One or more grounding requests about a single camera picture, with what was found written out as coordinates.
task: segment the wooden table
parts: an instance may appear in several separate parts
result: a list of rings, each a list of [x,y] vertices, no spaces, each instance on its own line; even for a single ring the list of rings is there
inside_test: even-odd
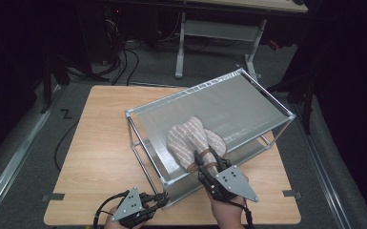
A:
[[[133,186],[139,192],[151,194],[151,185],[130,147],[125,110],[180,90],[93,87],[53,190],[65,194],[64,198],[50,201],[44,221],[48,225],[92,225],[93,215],[105,199]],[[283,195],[284,190],[292,188],[276,146],[242,164],[240,169],[259,197],[258,203],[248,201],[255,224],[300,222],[295,199]],[[119,200],[108,203],[103,210],[110,210]],[[105,219],[106,214],[102,214],[99,223],[103,224]],[[158,210],[147,222],[147,225],[210,224],[216,222],[204,188],[167,210]]]

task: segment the hand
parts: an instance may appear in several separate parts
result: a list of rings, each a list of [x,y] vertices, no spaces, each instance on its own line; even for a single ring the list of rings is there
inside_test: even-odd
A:
[[[218,223],[219,228],[221,229],[243,229],[241,216],[242,216],[242,208],[237,206],[233,206],[232,204],[221,202],[213,199],[213,197],[207,192],[207,196],[210,198],[211,202],[211,210],[213,212],[213,216]],[[240,205],[245,204],[245,200],[241,196],[237,196],[231,199],[232,202],[238,203]]]
[[[113,207],[110,210],[110,213],[114,214],[115,210],[117,210],[117,207]],[[140,227],[142,227],[147,221],[143,221],[141,223],[139,223],[138,225],[134,226],[133,229],[138,229]],[[112,216],[108,215],[107,219],[106,219],[106,224],[105,224],[105,229],[126,229],[127,227],[124,227],[122,225],[120,225],[120,223],[118,221],[112,221]]]

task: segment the glass box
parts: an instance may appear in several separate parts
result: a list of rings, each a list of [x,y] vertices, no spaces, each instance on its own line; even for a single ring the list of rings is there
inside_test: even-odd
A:
[[[194,115],[223,137],[233,165],[269,149],[295,118],[243,69],[126,111],[133,152],[153,191],[158,193],[155,183],[160,183],[169,194],[166,208],[202,186],[197,173],[187,173],[166,144],[171,127]],[[272,130],[277,130],[273,139],[264,136]],[[150,166],[142,162],[142,152]]]

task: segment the human hand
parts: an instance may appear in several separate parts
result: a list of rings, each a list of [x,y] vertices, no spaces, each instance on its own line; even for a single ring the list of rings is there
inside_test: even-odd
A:
[[[110,213],[114,214],[115,210],[117,210],[117,207],[113,207],[110,210]],[[141,228],[147,221],[143,221],[141,223],[139,223],[138,225],[134,226],[133,229],[138,229]],[[127,227],[124,227],[122,225],[120,225],[120,223],[118,221],[112,221],[112,215],[108,215],[108,217],[106,218],[106,224],[105,224],[105,229],[126,229]]]
[[[221,229],[236,229],[241,228],[243,229],[241,217],[242,217],[242,208],[234,206],[232,204],[221,202],[218,200],[213,199],[209,192],[207,192],[207,196],[211,202],[211,210],[213,212],[213,216],[218,223],[219,228]],[[231,199],[231,202],[244,205],[245,199],[241,196],[236,196],[235,198]]]

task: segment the gray carpet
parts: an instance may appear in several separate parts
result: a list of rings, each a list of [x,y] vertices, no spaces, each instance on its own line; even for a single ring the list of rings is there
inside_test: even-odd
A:
[[[218,52],[220,48],[218,46],[208,46],[201,52],[187,51],[182,79],[174,78],[176,47],[159,46],[154,49],[142,45],[134,50],[139,57],[139,64],[130,82],[190,87],[234,71],[238,66],[244,67],[241,52],[246,45],[243,43],[224,47],[223,52]],[[137,43],[131,43],[129,46],[137,47]],[[188,48],[195,50],[199,47],[201,48],[196,45]],[[259,47],[255,57],[255,68],[262,76],[259,79],[262,86],[269,87],[281,80],[295,51],[296,47],[287,47],[276,52],[266,46]],[[133,71],[136,59],[131,54],[127,55],[128,68],[119,79],[118,85],[124,85],[127,75]],[[98,64],[93,65],[96,71],[106,68]],[[115,73],[117,71],[106,76],[112,79]],[[0,204],[0,228],[51,228],[43,222],[48,203],[41,199],[51,193],[59,175],[53,160],[54,152],[63,135],[82,114],[91,87],[97,84],[103,85],[109,82],[94,82],[88,78],[73,77],[70,86],[51,108],[51,116],[35,139],[25,164]],[[42,94],[39,93],[39,101],[0,148],[0,173],[5,169],[22,136],[30,130],[31,124],[42,108]],[[280,101],[291,110],[297,107],[296,104],[287,104],[285,99]],[[318,104],[314,102],[313,106],[311,138],[338,190],[345,211],[350,216],[351,226],[367,228],[367,207],[364,200],[338,155],[319,112]],[[68,110],[68,117],[71,118],[64,118],[63,110]],[[58,148],[57,159],[60,166],[71,144],[74,130],[71,129]],[[293,122],[276,144],[293,189],[302,195],[302,198],[296,200],[302,220],[297,225],[257,225],[256,228],[338,228],[317,178],[302,129]],[[58,226],[58,228],[85,228],[85,226]]]

